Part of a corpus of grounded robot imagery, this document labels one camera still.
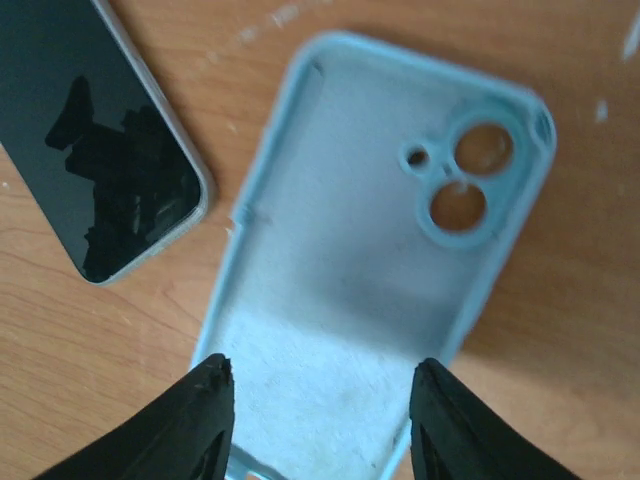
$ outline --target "smartphone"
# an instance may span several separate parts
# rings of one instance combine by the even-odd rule
[[[103,285],[205,215],[210,174],[107,0],[0,3],[0,142]]]

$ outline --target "black tool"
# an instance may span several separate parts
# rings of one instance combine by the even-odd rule
[[[416,369],[410,416],[416,480],[578,479],[435,359]],[[231,365],[215,354],[128,422],[36,480],[223,480],[233,422]]]
[[[440,362],[413,378],[411,460],[416,480],[576,480],[475,396]]]
[[[37,480],[222,480],[233,429],[231,364],[215,354],[127,422]]]

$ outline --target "camera cutout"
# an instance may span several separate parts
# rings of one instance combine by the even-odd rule
[[[429,213],[433,222],[448,232],[465,232],[478,226],[487,210],[487,200],[475,185],[453,182],[433,197]]]
[[[415,147],[407,154],[409,168],[422,168],[429,161],[429,154],[423,147]]]
[[[503,170],[513,156],[513,139],[500,125],[482,124],[465,133],[456,145],[455,160],[472,175],[492,175]]]

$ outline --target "phone case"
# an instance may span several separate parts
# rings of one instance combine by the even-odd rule
[[[498,173],[456,162],[479,124],[512,141]],[[414,369],[460,348],[555,148],[549,111],[517,85],[350,33],[299,52],[193,358],[231,358],[229,479],[392,477]],[[484,197],[463,233],[434,220],[450,183]]]
[[[182,222],[175,225],[171,230],[169,230],[161,239],[159,239],[151,248],[140,254],[133,261],[131,261],[128,265],[126,265],[123,269],[121,269],[118,273],[113,275],[105,282],[96,283],[96,285],[105,286],[119,280],[124,277],[126,274],[140,266],[146,259],[159,254],[168,247],[170,244],[175,242],[178,238],[184,235],[187,231],[193,228],[195,225],[200,223],[200,221],[205,217],[207,211],[209,210],[209,206],[215,201],[217,195],[217,188],[211,173],[209,172],[207,166],[204,161],[200,157],[195,145],[189,138],[188,133],[180,123],[178,116],[175,114],[173,108],[169,104],[167,98],[164,93],[162,93],[162,89],[156,82],[155,78],[149,71],[146,63],[142,59],[142,56],[138,52],[137,48],[129,38],[126,30],[124,29],[122,23],[116,16],[115,12],[111,8],[108,0],[91,0],[94,8],[96,9],[98,15],[102,18],[102,21],[108,28],[111,36],[114,41],[120,47],[120,50],[126,57],[127,61],[131,65],[131,68],[134,70],[138,79],[144,85],[149,98],[154,103],[160,115],[166,122],[169,130],[173,134],[174,138],[180,145],[180,148],[185,154],[189,163],[193,166],[193,169],[198,176],[198,180],[200,182],[200,201],[196,208],[191,212],[189,216],[184,218]]]

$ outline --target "wooden table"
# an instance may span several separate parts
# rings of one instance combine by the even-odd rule
[[[61,460],[185,373],[283,70],[312,35],[341,28],[530,85],[548,102],[555,166],[453,371],[581,476],[640,479],[640,53],[623,58],[637,0],[113,3],[222,198],[162,255],[96,288],[2,156],[2,478]],[[400,479],[411,478],[405,463]]]

